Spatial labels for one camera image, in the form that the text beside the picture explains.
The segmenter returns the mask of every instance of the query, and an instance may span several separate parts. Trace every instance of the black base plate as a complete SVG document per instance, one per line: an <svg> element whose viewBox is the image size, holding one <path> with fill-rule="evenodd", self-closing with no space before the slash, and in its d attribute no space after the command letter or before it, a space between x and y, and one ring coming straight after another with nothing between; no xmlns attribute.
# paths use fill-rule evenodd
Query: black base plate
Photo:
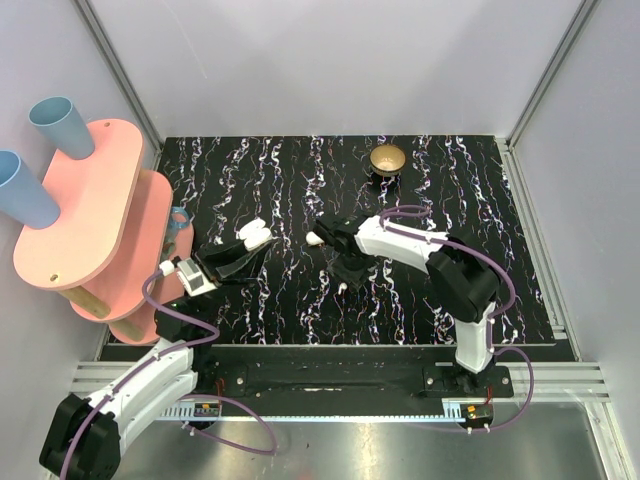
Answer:
<svg viewBox="0 0 640 480"><path fill-rule="evenodd" d="M479 374L472 374L459 365L429 366L424 367L422 373L423 395L427 398L487 398L489 386L494 398L513 397L507 367L493 365Z"/></svg>

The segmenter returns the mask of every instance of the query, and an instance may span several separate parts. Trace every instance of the bowl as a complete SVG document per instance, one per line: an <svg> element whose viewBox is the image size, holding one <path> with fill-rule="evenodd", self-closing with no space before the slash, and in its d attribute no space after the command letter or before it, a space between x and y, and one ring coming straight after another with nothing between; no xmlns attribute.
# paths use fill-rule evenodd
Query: bowl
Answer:
<svg viewBox="0 0 640 480"><path fill-rule="evenodd" d="M380 145L369 155L371 169L382 177L393 177L405 166L404 152L395 145Z"/></svg>

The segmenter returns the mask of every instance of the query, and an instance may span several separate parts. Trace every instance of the wooden dowel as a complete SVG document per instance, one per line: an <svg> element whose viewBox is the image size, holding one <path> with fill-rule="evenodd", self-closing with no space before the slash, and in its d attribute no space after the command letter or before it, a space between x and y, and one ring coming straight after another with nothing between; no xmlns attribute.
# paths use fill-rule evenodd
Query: wooden dowel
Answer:
<svg viewBox="0 0 640 480"><path fill-rule="evenodd" d="M97 318L105 318L111 313L111 307L109 307L109 305L84 287L59 290L58 293Z"/></svg>

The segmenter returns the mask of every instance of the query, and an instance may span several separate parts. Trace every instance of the white wall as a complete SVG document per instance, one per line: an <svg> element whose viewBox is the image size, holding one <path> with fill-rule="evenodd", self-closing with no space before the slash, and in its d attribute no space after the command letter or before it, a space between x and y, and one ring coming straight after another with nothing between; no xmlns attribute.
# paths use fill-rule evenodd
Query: white wall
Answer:
<svg viewBox="0 0 640 480"><path fill-rule="evenodd" d="M163 136L505 136L580 3L92 1Z"/></svg>
<svg viewBox="0 0 640 480"><path fill-rule="evenodd" d="M54 149L27 114L38 100L60 94L87 121L133 121L71 2L0 0L0 148L16 150L40 178ZM78 360L95 352L101 329L59 295L17 276L12 256L20 228L0 214L0 476L35 479L55 407Z"/></svg>
<svg viewBox="0 0 640 480"><path fill-rule="evenodd" d="M640 469L640 4L601 2L516 150L582 353Z"/></svg>

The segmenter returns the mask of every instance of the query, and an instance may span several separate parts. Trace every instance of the blue cup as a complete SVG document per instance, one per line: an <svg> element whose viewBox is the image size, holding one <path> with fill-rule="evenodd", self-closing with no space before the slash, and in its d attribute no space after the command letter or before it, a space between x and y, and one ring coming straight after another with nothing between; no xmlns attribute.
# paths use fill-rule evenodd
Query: blue cup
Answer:
<svg viewBox="0 0 640 480"><path fill-rule="evenodd" d="M36 103L29 121L56 148L75 160L87 158L96 149L86 123L66 97L51 97Z"/></svg>
<svg viewBox="0 0 640 480"><path fill-rule="evenodd" d="M0 150L0 210L31 228L46 228L60 207L16 152Z"/></svg>

